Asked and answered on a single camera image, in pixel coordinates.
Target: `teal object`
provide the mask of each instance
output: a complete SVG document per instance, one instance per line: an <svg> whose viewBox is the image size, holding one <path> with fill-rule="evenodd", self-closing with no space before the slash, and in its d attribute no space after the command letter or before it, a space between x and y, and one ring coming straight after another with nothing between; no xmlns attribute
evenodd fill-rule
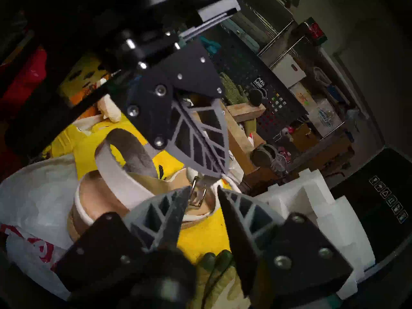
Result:
<svg viewBox="0 0 412 309"><path fill-rule="evenodd" d="M200 42L202 43L203 47L212 55L216 54L222 47L219 43L214 42L214 41L209 41L204 36L200 37Z"/></svg>

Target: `green cloth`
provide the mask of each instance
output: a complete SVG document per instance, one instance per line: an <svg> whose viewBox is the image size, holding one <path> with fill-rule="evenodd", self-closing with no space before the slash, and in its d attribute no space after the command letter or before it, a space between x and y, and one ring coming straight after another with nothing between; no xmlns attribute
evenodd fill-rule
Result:
<svg viewBox="0 0 412 309"><path fill-rule="evenodd" d="M236 84L225 73L220 73L220 80L225 87L225 97L231 105L247 103L248 93L245 92L242 86Z"/></svg>

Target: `wooden plank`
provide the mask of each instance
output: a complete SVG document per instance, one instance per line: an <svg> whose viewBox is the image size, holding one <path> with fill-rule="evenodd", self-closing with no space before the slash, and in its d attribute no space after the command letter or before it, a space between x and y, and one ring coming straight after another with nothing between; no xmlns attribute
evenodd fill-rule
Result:
<svg viewBox="0 0 412 309"><path fill-rule="evenodd" d="M229 136L229 149L240 167L243 169L245 175L248 175L257 169L250 160L250 153L254 149L253 145L249 142L245 132L242 131L224 104L221 102L220 105L225 111L227 132Z"/></svg>
<svg viewBox="0 0 412 309"><path fill-rule="evenodd" d="M254 119L263 114L266 110L265 105L253 106L250 103L242 103L236 105L230 105L226 107L229 113L232 115L236 123L248 121Z"/></svg>

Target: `red fabric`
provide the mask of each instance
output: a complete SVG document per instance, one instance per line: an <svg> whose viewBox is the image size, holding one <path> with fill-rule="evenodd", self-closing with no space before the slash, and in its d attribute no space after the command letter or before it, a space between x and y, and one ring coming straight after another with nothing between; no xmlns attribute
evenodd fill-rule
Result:
<svg viewBox="0 0 412 309"><path fill-rule="evenodd" d="M0 114L3 119L16 116L33 90L46 78L46 59L46 51L39 48L15 77L0 98Z"/></svg>

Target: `yellow fabric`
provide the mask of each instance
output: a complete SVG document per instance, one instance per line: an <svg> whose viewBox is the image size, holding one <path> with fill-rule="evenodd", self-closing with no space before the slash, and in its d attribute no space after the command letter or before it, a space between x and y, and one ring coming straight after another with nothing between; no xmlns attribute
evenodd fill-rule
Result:
<svg viewBox="0 0 412 309"><path fill-rule="evenodd" d="M136 136L142 145L147 144L147 140L125 117L122 117L119 123L106 121L97 123L91 129L91 135L85 136L84 139L78 141L74 146L73 153L78 179L86 173L97 169L94 161L94 152L106 135L114 128L125 129ZM113 146L112 150L116 160L124 164L120 152ZM164 177L170 177L183 168L183 164L166 151L157 154L153 158L153 163L158 174L159 165L162 165ZM224 187L230 189L229 185L225 184ZM217 255L224 249L230 250L222 209L219 209L213 216L203 222L193 227L182 229L179 235L178 247L192 263L196 263L197 259L207 252L213 252Z"/></svg>
<svg viewBox="0 0 412 309"><path fill-rule="evenodd" d="M51 157L60 157L73 152L75 146L87 138L87 135L76 126L69 125L54 141L43 151L43 155L50 153Z"/></svg>

